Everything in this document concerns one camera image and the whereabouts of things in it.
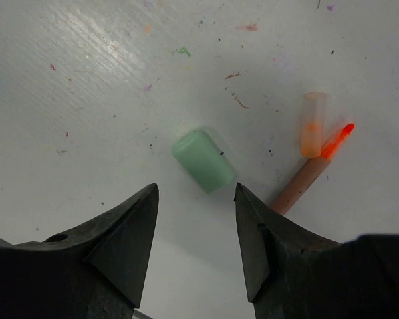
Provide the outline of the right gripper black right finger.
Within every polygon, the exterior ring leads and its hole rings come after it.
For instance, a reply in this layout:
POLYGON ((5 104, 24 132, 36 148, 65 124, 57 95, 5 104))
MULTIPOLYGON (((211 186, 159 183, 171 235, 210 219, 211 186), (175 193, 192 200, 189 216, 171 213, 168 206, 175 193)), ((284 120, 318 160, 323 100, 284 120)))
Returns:
POLYGON ((339 243, 276 213, 240 183, 234 202, 247 299, 256 318, 312 318, 307 284, 313 260, 339 243))

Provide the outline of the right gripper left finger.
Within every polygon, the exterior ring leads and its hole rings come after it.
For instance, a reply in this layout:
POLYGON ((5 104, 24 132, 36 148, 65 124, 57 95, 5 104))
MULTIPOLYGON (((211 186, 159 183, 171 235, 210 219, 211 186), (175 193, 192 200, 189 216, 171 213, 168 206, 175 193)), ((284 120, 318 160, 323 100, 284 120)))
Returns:
POLYGON ((132 318, 140 307, 158 216, 147 185, 109 211, 45 240, 67 291, 64 318, 132 318))

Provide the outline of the orange thin pen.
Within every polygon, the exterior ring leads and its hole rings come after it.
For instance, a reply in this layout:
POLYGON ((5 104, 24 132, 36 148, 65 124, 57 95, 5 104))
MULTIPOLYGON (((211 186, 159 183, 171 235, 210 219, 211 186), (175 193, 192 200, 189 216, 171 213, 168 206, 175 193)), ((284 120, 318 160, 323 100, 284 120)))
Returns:
POLYGON ((350 137, 354 128, 355 124, 349 123, 329 138, 323 145, 320 156, 309 158, 305 162, 282 192, 272 201, 270 208, 276 213, 285 215, 331 164, 332 159, 350 137))

